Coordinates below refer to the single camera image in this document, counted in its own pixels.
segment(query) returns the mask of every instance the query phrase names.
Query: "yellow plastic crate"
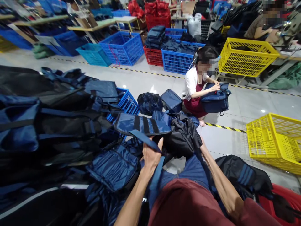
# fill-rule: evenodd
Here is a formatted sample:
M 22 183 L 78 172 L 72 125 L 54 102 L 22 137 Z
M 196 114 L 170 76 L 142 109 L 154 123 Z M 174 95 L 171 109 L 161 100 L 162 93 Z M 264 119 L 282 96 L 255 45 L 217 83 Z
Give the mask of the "yellow plastic crate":
M 222 27 L 221 33 L 222 33 L 222 36 L 223 36 L 224 39 L 226 38 L 227 32 L 228 32 L 228 30 L 230 29 L 230 27 L 231 27 L 231 26 L 223 26 L 223 27 Z
M 251 51 L 235 49 L 242 46 Z M 268 42 L 227 38 L 220 56 L 220 72 L 257 77 L 280 54 Z
M 301 121 L 267 114 L 247 124 L 252 159 L 301 175 Z
M 0 53 L 15 49 L 16 46 L 0 36 Z

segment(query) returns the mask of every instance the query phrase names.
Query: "white plastic bag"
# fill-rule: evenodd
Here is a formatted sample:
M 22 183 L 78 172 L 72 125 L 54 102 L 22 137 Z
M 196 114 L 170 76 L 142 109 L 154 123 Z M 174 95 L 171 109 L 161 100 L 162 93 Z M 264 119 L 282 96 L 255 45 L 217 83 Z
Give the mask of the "white plastic bag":
M 202 22 L 202 15 L 197 13 L 194 17 L 189 16 L 187 18 L 189 34 L 194 37 L 195 35 L 202 35 L 201 30 L 201 22 Z

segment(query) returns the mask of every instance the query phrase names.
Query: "floor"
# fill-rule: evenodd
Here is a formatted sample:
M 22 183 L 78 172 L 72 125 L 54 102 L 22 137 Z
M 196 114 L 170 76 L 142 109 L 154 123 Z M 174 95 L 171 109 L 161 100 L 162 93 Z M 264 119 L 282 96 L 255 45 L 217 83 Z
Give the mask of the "floor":
M 27 67 L 38 71 L 40 71 L 41 67 L 49 67 L 62 71 L 80 68 L 88 76 L 100 80 L 115 81 L 118 87 L 129 89 L 135 99 L 137 99 L 139 94 L 145 92 L 153 92 L 161 95 L 167 89 L 172 89 L 180 95 L 184 86 L 184 80 L 181 78 L 143 73 L 151 72 L 184 77 L 184 75 L 165 72 L 163 67 L 148 65 L 145 55 L 143 55 L 132 67 L 124 65 L 119 66 L 121 68 L 128 68 L 141 72 L 92 66 L 87 64 L 81 56 L 72 58 L 53 56 L 51 59 L 36 60 L 31 51 L 20 49 L 0 54 L 0 64 Z M 230 90 L 232 95 L 229 96 L 229 111 L 223 116 L 220 116 L 218 113 L 208 114 L 205 118 L 205 122 L 245 130 L 247 123 L 258 119 L 269 112 L 301 120 L 301 97 L 238 87 L 230 87 Z M 283 92 L 300 95 L 301 86 Z M 206 145 L 214 158 L 229 154 L 239 156 L 249 165 L 266 171 L 272 183 L 290 188 L 300 194 L 300 184 L 294 175 L 263 165 L 249 157 L 247 135 L 245 133 L 213 126 L 199 127 L 197 131 L 203 136 Z

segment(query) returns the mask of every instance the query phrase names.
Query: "red apron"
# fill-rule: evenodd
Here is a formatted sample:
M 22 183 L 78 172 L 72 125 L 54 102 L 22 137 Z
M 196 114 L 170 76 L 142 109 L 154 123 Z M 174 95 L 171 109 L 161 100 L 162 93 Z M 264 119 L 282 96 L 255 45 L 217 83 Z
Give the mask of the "red apron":
M 204 85 L 206 84 L 205 81 L 202 81 L 202 84 L 197 84 L 196 86 L 196 91 L 202 91 Z M 190 111 L 194 116 L 196 116 L 197 118 L 203 117 L 204 115 L 206 115 L 207 113 L 204 111 L 201 101 L 200 101 L 200 97 L 198 98 L 194 98 L 194 99 L 190 99 L 190 101 L 188 101 L 187 99 L 184 99 L 184 105 L 186 107 L 186 109 L 188 111 Z

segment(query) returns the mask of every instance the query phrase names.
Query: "safety line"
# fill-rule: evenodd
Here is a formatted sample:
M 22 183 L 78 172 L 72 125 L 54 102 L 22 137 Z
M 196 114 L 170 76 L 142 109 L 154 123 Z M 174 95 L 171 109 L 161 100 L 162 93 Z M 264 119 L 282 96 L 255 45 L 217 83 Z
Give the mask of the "safety line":
M 74 61 L 74 60 L 68 60 L 68 59 L 59 59 L 59 58 L 54 58 L 54 57 L 49 57 L 49 59 L 69 61 L 69 62 L 75 62 L 75 63 L 89 64 L 89 63 L 86 63 L 86 62 Z M 158 74 L 158 73 L 153 73 L 153 72 L 145 72 L 145 71 L 133 70 L 133 69 L 129 69 L 129 68 L 113 67 L 113 66 L 109 66 L 109 67 L 110 68 L 114 68 L 114 69 L 125 70 L 125 71 L 134 71 L 134 72 L 140 72 L 140 73 L 145 73 L 145 74 L 153 74 L 153 75 L 160 75 L 160 76 L 166 76 L 166 77 L 171 77 L 171 78 L 185 79 L 184 77 L 178 77 L 178 76 L 173 76 L 173 75 L 164 75 L 164 74 Z M 284 95 L 301 97 L 301 95 L 281 93 L 281 92 L 267 90 L 267 89 L 258 89 L 258 88 L 247 87 L 247 86 L 239 86 L 239 85 L 233 85 L 233 84 L 229 84 L 229 85 L 233 86 L 233 87 L 243 88 L 243 89 L 252 89 L 252 90 L 258 90 L 258 91 L 263 91 L 263 92 L 270 92 L 270 93 L 276 93 L 276 94 L 284 94 Z
M 222 128 L 222 129 L 237 131 L 237 132 L 241 132 L 241 133 L 247 133 L 247 132 L 244 131 L 244 130 L 241 130 L 241 129 L 235 129 L 235 128 L 232 128 L 232 127 L 220 126 L 220 125 L 216 125 L 216 124 L 208 123 L 208 122 L 205 122 L 205 124 L 208 125 L 208 126 L 213 126 L 213 127 L 218 127 L 218 128 Z

